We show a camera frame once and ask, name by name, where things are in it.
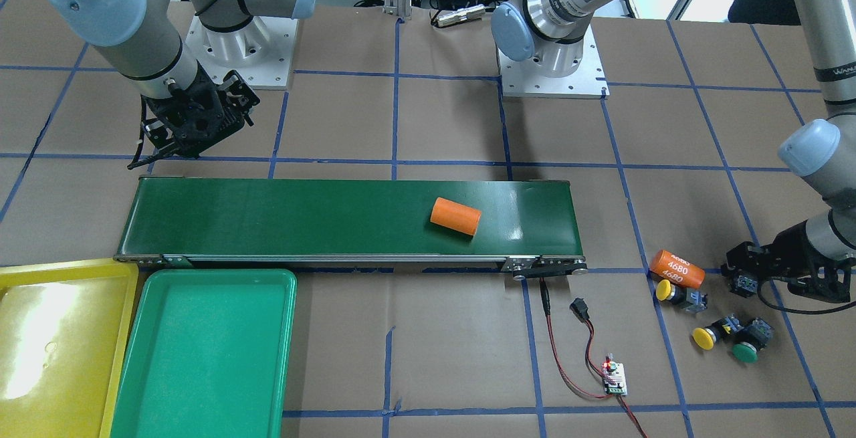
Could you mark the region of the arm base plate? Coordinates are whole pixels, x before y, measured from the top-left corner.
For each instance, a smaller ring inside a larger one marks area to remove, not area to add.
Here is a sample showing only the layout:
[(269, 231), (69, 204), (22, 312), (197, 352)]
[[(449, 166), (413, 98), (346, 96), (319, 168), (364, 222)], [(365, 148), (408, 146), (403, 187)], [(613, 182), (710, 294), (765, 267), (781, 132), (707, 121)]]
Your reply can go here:
[(502, 93), (511, 98), (601, 99), (611, 94), (593, 27), (581, 41), (548, 43), (522, 62), (496, 52)]
[(297, 19), (254, 17), (243, 29), (217, 33), (195, 17), (185, 45), (215, 84), (235, 70), (254, 90), (287, 90), (299, 26)]

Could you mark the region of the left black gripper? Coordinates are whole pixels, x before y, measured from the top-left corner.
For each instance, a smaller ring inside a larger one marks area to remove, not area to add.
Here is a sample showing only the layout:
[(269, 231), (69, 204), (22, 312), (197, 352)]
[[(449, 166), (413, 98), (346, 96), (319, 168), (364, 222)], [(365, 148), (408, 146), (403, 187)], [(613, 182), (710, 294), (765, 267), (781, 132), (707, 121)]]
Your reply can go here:
[(830, 304), (852, 301), (854, 250), (843, 243), (821, 245), (822, 234), (811, 235), (813, 225), (803, 221), (782, 231), (772, 243), (743, 242), (726, 253), (726, 277), (751, 276), (780, 280), (799, 297)]

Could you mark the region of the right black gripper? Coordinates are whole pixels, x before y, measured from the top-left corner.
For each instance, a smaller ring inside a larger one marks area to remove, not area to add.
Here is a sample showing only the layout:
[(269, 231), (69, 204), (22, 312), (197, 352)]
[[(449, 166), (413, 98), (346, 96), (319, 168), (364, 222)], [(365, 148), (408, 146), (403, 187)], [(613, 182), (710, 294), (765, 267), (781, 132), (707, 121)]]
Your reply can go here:
[(128, 170), (172, 156), (199, 158), (245, 125), (253, 125), (250, 114), (260, 103), (253, 88), (235, 70), (227, 72), (219, 85), (199, 69), (186, 90), (178, 84), (168, 84), (167, 88), (168, 98), (140, 98), (140, 134), (155, 151), (142, 157), (142, 145), (138, 146), (126, 165)]

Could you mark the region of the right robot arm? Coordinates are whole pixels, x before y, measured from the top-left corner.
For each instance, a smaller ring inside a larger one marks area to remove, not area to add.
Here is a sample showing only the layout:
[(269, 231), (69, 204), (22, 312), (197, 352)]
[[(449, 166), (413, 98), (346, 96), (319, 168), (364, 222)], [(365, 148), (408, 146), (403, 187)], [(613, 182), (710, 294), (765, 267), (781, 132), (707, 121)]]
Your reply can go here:
[(164, 158), (198, 158), (253, 125), (250, 76), (275, 58), (265, 18), (306, 19), (317, 0), (48, 0), (68, 27), (137, 88), (140, 139), (134, 169)]

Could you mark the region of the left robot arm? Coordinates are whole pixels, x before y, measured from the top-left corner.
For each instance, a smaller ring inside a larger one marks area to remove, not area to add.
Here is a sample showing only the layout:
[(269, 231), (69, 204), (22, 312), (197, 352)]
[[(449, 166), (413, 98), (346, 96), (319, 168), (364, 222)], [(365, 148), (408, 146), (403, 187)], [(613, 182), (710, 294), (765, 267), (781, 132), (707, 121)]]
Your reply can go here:
[[(548, 78), (572, 74), (596, 9), (612, 0), (508, 0), (492, 12), (498, 53), (532, 62)], [(779, 159), (826, 204), (825, 212), (792, 225), (771, 243), (728, 250), (721, 271), (730, 291), (759, 297), (780, 282), (797, 297), (829, 305), (821, 315), (853, 309), (854, 274), (854, 0), (794, 0), (825, 117), (795, 130)]]

